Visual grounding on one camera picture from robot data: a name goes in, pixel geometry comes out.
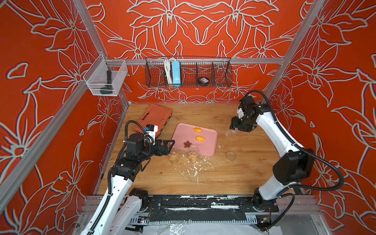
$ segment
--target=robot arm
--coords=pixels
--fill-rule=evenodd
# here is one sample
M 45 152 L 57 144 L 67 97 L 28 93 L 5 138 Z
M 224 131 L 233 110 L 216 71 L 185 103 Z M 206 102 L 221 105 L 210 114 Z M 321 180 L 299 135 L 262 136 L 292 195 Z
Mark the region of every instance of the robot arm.
M 123 149 L 125 145 L 127 149 L 119 154 L 119 159 L 109 171 L 109 188 L 81 235 L 123 234 L 131 218 L 138 211 L 147 209 L 149 204 L 147 191 L 134 188 L 118 211 L 138 172 L 146 168 L 152 156 L 168 155 L 175 141 L 155 139 L 157 126 L 147 125 L 145 129 L 147 135 L 134 133 L 126 139 Z M 147 160 L 149 161 L 142 167 L 142 162 Z
M 273 175 L 254 192 L 253 205 L 260 211 L 274 203 L 275 199 L 288 190 L 289 185 L 308 178 L 314 162 L 314 158 L 291 144 L 277 127 L 271 112 L 273 110 L 269 110 L 267 105 L 256 104 L 252 96 L 246 96 L 240 100 L 238 116 L 232 118 L 230 126 L 230 129 L 238 128 L 244 132 L 251 132 L 260 126 L 271 139 L 280 156 L 280 160 L 273 166 Z M 283 129 L 295 144 L 303 147 L 284 127 Z

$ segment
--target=wooden table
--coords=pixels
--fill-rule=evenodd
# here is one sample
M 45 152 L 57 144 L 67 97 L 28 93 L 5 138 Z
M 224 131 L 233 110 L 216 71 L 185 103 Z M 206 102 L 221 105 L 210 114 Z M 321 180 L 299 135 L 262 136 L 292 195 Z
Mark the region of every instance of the wooden table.
M 129 120 L 137 121 L 150 105 L 129 106 L 107 171 L 114 164 L 123 146 L 124 126 Z M 171 139 L 178 123 L 188 123 L 214 129 L 218 132 L 215 155 L 192 164 L 183 151 L 180 160 L 171 164 L 167 156 L 153 156 L 144 172 L 139 172 L 133 188 L 142 188 L 149 194 L 253 194 L 273 174 L 272 167 L 279 156 L 273 143 L 261 128 L 251 133 L 242 132 L 227 138 L 231 118 L 236 115 L 238 104 L 162 104 L 172 110 L 172 117 L 158 139 Z M 128 135 L 134 133 L 129 125 Z M 233 151 L 234 161 L 227 161 L 225 153 Z M 98 194 L 107 189 L 107 173 Z

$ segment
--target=floral wall pattern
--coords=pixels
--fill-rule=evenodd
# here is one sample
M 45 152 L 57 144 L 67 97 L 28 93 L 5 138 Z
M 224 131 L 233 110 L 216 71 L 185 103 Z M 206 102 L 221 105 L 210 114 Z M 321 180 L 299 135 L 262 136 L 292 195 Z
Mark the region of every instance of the floral wall pattern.
M 279 120 L 343 173 L 317 196 L 333 234 L 376 233 L 376 3 L 328 0 L 271 96 Z M 337 176 L 315 162 L 305 183 Z
M 85 0 L 113 59 L 148 56 L 283 57 L 312 0 Z M 229 88 L 157 89 L 145 86 L 142 66 L 130 66 L 123 89 L 130 101 L 237 102 L 245 89 L 263 90 L 277 65 L 233 68 Z
M 87 90 L 0 215 L 0 234 L 71 234 L 123 111 Z
M 1 183 L 98 54 L 71 0 L 2 1 L 0 28 Z M 86 91 L 0 215 L 0 234 L 71 233 L 123 111 L 120 98 Z
M 2 1 L 0 183 L 98 56 L 71 0 Z

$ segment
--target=star-shaped cookie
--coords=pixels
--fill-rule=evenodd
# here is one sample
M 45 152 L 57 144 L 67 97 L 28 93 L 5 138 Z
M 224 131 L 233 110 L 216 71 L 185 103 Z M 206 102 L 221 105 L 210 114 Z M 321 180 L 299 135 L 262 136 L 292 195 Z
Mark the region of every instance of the star-shaped cookie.
M 184 143 L 184 147 L 185 148 L 189 148 L 191 146 L 192 143 L 190 143 L 189 141 L 185 142 Z

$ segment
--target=pink tray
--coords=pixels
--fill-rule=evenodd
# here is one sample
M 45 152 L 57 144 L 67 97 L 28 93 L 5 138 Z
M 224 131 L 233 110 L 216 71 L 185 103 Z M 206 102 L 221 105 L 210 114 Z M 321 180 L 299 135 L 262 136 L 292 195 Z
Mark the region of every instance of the pink tray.
M 202 132 L 195 132 L 194 128 L 201 128 Z M 197 141 L 196 137 L 202 136 L 205 141 Z M 176 126 L 172 139 L 175 141 L 175 145 L 179 150 L 188 151 L 188 148 L 184 147 L 184 143 L 189 141 L 191 146 L 197 146 L 199 148 L 199 154 L 206 157 L 213 157 L 215 154 L 215 146 L 217 145 L 218 132 L 216 130 L 208 129 L 200 126 L 193 126 L 186 123 L 179 123 Z

